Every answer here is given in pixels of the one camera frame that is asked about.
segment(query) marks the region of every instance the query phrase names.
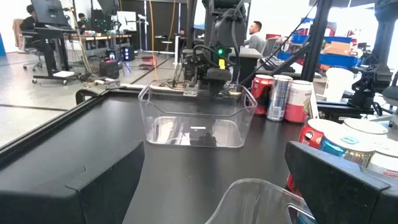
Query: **cardboard box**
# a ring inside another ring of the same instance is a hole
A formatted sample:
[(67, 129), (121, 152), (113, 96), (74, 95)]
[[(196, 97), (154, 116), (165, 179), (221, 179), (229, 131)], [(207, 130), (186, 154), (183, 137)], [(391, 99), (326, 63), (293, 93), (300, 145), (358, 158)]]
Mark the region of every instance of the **cardboard box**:
[(349, 55), (351, 51), (351, 44), (332, 41), (330, 44), (326, 44), (323, 49), (324, 54), (337, 54), (337, 55)]

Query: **monitor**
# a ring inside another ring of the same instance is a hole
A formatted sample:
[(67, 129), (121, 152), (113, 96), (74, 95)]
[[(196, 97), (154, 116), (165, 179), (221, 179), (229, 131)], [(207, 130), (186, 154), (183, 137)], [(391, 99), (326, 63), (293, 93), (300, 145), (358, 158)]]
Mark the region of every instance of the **monitor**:
[(37, 22), (49, 25), (69, 26), (59, 0), (32, 0)]
[(116, 18), (121, 23), (120, 30), (137, 31), (136, 12), (118, 11)]
[(116, 15), (117, 12), (117, 5), (116, 3), (119, 1), (115, 0), (98, 0), (102, 11), (105, 15)]

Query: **wire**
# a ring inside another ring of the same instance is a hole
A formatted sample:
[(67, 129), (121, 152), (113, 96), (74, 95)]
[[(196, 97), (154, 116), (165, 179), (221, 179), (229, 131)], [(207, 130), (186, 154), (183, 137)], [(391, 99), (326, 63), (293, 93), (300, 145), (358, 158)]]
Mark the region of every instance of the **wire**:
[(241, 82), (238, 83), (238, 85), (243, 85), (245, 84), (251, 77), (253, 77), (253, 75), (256, 74), (256, 72), (258, 70), (260, 70), (260, 68), (262, 68), (262, 66), (264, 64), (266, 64), (278, 51), (280, 51), (282, 49), (282, 47), (286, 44), (286, 42), (290, 39), (290, 37), (294, 34), (294, 32), (296, 32), (296, 30), (301, 26), (301, 24), (303, 24), (303, 22), (306, 20), (306, 18), (310, 15), (312, 9), (318, 4), (317, 0), (313, 6), (311, 7), (310, 11), (307, 13), (307, 15), (300, 21), (300, 23), (298, 24), (298, 26), (293, 30), (292, 33), (290, 33), (290, 35), (286, 38), (286, 40), (278, 47), (278, 49), (276, 51), (274, 51), (274, 53), (271, 54), (271, 56), (268, 57), (268, 59), (262, 64), (260, 65), (258, 68), (255, 69), (255, 71), (253, 71), (250, 75), (248, 75), (244, 80), (242, 80)]
[[(152, 23), (152, 25), (151, 25), (151, 29), (152, 29), (152, 60), (155, 60), (155, 34), (154, 34), (154, 32), (155, 32), (155, 29), (154, 29), (154, 26), (155, 26), (155, 23), (154, 23), (154, 12), (153, 12), (153, 10), (152, 10), (152, 0), (149, 0), (149, 10), (150, 10), (150, 22)], [(155, 77), (156, 77), (156, 79), (158, 79), (157, 78), (157, 63), (156, 63), (156, 65), (154, 66), (154, 70), (155, 70)]]
[[(170, 34), (169, 34), (169, 42), (170, 42), (170, 38), (172, 36), (172, 32), (173, 32), (173, 28), (174, 28), (174, 14), (175, 14), (175, 0), (173, 3), (173, 16), (172, 16), (172, 25), (170, 26)], [(166, 52), (169, 51), (169, 43), (167, 43), (167, 47), (166, 47)]]
[[(73, 11), (72, 11), (72, 9), (71, 9), (70, 7), (68, 8), (68, 10), (73, 14)], [(83, 62), (84, 62), (84, 64), (85, 64), (86, 69), (87, 69), (90, 73), (92, 73), (91, 68), (90, 68), (90, 63), (89, 63), (88, 58), (87, 58), (86, 49), (85, 49), (85, 47), (83, 46), (83, 43), (82, 43), (82, 41), (81, 41), (80, 29), (79, 29), (79, 27), (78, 27), (77, 20), (76, 20), (75, 16), (72, 16), (72, 18), (73, 18), (74, 24), (75, 24), (75, 26), (76, 26), (76, 33), (77, 33), (77, 36), (78, 36), (78, 40), (79, 40), (79, 44), (80, 44), (80, 47), (81, 47), (81, 51), (83, 52)]]

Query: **blue can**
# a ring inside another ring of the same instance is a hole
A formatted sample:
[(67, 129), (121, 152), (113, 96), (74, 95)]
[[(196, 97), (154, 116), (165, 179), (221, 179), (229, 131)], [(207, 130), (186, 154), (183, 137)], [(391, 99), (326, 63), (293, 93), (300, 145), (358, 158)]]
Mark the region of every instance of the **blue can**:
[(341, 130), (325, 133), (319, 150), (366, 167), (374, 155), (374, 149), (371, 149), (367, 142), (367, 139)]

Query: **blue bin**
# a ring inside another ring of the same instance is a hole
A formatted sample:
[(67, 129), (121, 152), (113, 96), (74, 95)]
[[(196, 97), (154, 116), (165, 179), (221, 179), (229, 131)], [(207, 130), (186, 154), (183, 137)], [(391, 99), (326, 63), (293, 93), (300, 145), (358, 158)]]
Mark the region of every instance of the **blue bin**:
[(278, 58), (281, 60), (287, 60), (288, 58), (290, 58), (291, 55), (292, 53), (279, 52)]
[(330, 43), (332, 41), (335, 42), (342, 42), (342, 43), (350, 43), (352, 38), (351, 37), (325, 37), (326, 42)]
[(302, 44), (304, 43), (305, 39), (307, 39), (308, 35), (303, 35), (303, 34), (293, 34), (292, 35), (292, 43), (295, 44)]
[(318, 62), (323, 65), (350, 68), (357, 66), (360, 62), (360, 59), (355, 56), (320, 54)]

